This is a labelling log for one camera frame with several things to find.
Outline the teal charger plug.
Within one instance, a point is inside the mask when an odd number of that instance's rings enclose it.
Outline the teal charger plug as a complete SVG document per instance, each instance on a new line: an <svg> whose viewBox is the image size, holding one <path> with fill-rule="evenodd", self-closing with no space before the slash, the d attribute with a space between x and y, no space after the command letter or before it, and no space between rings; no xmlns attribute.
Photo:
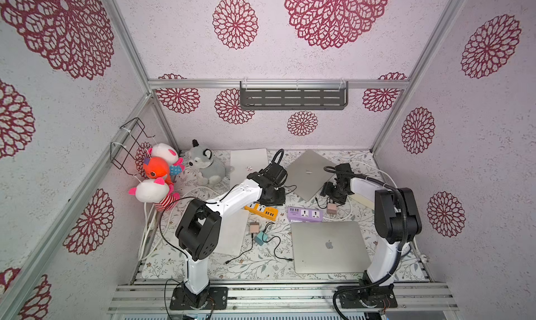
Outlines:
<svg viewBox="0 0 536 320"><path fill-rule="evenodd" d="M269 242L269 237L262 231L260 231L255 237L254 241L257 245L263 246L265 243Z"/></svg>

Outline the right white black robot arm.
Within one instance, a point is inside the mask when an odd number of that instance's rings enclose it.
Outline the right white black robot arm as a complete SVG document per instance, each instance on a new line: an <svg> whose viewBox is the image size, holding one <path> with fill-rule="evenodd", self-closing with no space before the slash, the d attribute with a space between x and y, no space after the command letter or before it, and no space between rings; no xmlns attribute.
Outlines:
<svg viewBox="0 0 536 320"><path fill-rule="evenodd" d="M351 194L359 192L359 185L374 185L374 226L381 240L373 261L365 270L358 285L339 287L332 297L336 313L347 317L340 307L345 300L358 301L361 308L374 308L377 303L386 310L397 307L394 297L394 274L403 257L403 249L422 231L422 221L413 191L407 187L395 187L363 173L354 173L349 163L325 166L333 173L335 182L324 184L321 195L343 204Z"/></svg>

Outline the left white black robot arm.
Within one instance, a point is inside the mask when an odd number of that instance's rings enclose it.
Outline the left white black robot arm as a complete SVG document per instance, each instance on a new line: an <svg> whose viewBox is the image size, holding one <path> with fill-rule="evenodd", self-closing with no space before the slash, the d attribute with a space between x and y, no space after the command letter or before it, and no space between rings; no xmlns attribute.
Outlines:
<svg viewBox="0 0 536 320"><path fill-rule="evenodd" d="M171 306L201 309L209 302L209 256L219 242L222 221L253 203L281 206L286 202L283 187L287 171L271 162L264 169L250 173L226 194L209 201L193 198L187 205L175 236L178 245L172 247L186 257L185 278Z"/></svg>

